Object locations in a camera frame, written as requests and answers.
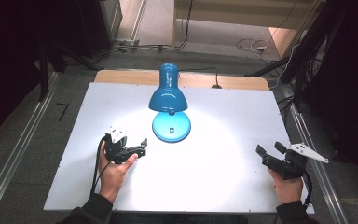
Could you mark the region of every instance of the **person's hand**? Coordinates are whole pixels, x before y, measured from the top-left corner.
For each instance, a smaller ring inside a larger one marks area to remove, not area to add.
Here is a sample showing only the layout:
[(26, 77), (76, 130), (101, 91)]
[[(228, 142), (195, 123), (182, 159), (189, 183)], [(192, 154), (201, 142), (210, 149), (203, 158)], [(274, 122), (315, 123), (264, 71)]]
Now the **person's hand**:
[(275, 171), (270, 169), (268, 169), (268, 171), (274, 179), (274, 188), (277, 192), (280, 203), (291, 203), (301, 199), (301, 192), (303, 188), (301, 178), (283, 180)]
[(103, 170), (103, 168), (106, 166), (106, 164), (109, 163), (109, 165), (106, 167), (106, 169), (103, 171), (101, 175), (100, 194), (110, 202), (113, 202), (116, 199), (118, 192), (121, 189), (124, 179), (126, 178), (127, 171), (136, 162), (136, 159), (138, 159), (138, 154), (134, 153), (123, 164), (113, 164), (105, 157), (104, 145), (105, 142), (102, 143), (100, 148), (100, 159), (99, 159), (100, 173)]

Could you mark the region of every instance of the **lamp base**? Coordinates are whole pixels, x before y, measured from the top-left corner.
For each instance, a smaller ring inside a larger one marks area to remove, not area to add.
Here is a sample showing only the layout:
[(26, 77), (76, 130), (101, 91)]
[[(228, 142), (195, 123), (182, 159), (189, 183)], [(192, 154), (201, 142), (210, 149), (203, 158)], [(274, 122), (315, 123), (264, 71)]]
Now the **lamp base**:
[(190, 133), (190, 119), (184, 112), (170, 115), (160, 112), (153, 120), (153, 132), (162, 141), (174, 143), (185, 139)]

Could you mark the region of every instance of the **blue desk lamp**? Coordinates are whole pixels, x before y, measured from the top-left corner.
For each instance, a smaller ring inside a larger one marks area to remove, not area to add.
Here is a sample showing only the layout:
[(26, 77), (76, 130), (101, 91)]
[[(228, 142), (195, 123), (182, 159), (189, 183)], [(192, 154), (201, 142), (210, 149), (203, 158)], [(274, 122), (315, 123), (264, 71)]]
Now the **blue desk lamp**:
[(190, 133), (190, 119), (183, 112), (187, 101), (178, 89), (179, 69), (173, 63), (159, 68), (159, 87), (153, 93), (149, 108), (159, 113), (153, 120), (153, 132), (165, 142), (179, 142)]

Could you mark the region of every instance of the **white bracket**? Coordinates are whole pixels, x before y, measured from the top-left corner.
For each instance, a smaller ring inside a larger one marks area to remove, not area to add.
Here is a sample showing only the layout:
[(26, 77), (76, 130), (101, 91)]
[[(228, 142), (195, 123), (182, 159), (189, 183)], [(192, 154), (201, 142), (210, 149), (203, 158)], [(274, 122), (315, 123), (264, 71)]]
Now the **white bracket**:
[(125, 137), (127, 135), (126, 130), (116, 129), (112, 126), (110, 126), (109, 133), (110, 133), (113, 143), (120, 141), (123, 137)]
[(316, 161), (322, 161), (324, 163), (329, 163), (329, 160), (327, 158), (319, 155), (317, 152), (315, 152), (314, 150), (310, 149), (309, 147), (307, 147), (306, 145), (304, 145), (302, 143), (290, 145), (288, 149), (292, 149), (296, 153), (303, 155), (305, 157), (314, 159)]

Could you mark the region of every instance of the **aluminum rail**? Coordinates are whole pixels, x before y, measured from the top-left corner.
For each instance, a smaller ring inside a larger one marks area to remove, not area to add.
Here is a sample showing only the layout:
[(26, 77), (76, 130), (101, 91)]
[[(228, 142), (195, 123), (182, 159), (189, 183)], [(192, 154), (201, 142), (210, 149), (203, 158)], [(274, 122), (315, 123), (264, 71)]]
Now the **aluminum rail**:
[[(293, 95), (292, 89), (290, 88), (289, 84), (282, 85), (282, 91), (285, 97)], [(302, 114), (297, 112), (296, 107), (294, 105), (291, 105), (290, 111), (293, 119), (295, 120), (298, 132), (301, 135), (303, 143), (317, 152), (317, 149), (312, 142), (310, 132), (308, 131)], [(331, 183), (328, 174), (324, 169), (324, 165), (320, 161), (316, 160), (310, 160), (310, 164), (312, 165), (312, 168), (316, 174), (316, 178), (318, 179), (319, 185), (321, 186), (324, 199), (326, 200), (326, 204), (330, 210), (330, 214), (332, 219), (334, 220), (334, 223), (350, 223), (345, 215), (344, 210), (342, 209), (341, 203), (333, 187), (333, 184)]]
[(0, 201), (10, 183), (11, 178), (13, 177), (14, 173), (16, 172), (17, 167), (20, 164), (21, 158), (25, 153), (34, 132), (39, 125), (39, 121), (42, 119), (45, 111), (48, 107), (48, 103), (51, 100), (52, 95), (54, 94), (57, 86), (57, 82), (59, 80), (59, 74), (54, 72), (51, 75), (49, 80), (50, 91), (48, 95), (45, 97), (45, 100), (39, 102), (36, 105), (33, 115), (29, 119), (24, 131), (22, 132), (19, 141), (17, 142), (16, 146), (14, 146), (10, 156), (8, 157), (4, 168), (1, 170), (0, 173)]

